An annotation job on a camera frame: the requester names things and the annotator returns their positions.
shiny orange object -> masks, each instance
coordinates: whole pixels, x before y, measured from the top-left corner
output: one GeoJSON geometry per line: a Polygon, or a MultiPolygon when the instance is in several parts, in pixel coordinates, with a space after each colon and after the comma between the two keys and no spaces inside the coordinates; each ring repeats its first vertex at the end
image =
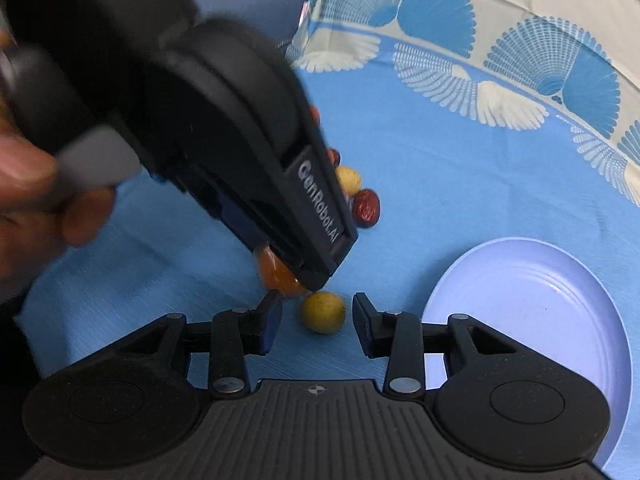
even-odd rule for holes
{"type": "Polygon", "coordinates": [[[314,117],[314,121],[316,122],[316,124],[318,126],[320,126],[320,112],[318,111],[318,109],[313,106],[313,105],[309,105],[309,108],[311,109],[311,115],[313,115],[314,117]]]}
{"type": "Polygon", "coordinates": [[[267,246],[255,251],[260,281],[269,290],[275,288],[286,298],[296,298],[308,291],[267,246]]]}

lavender plate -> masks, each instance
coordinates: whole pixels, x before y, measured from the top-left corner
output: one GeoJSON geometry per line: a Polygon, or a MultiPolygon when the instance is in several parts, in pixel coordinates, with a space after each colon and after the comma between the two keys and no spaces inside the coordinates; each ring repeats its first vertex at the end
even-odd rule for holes
{"type": "MultiPolygon", "coordinates": [[[[609,433],[596,456],[604,467],[626,421],[631,357],[616,307],[576,258],[530,238],[500,238],[461,256],[441,277],[422,314],[446,322],[465,312],[588,378],[611,408],[609,433]]],[[[426,357],[428,387],[446,379],[442,357],[426,357]]]]}

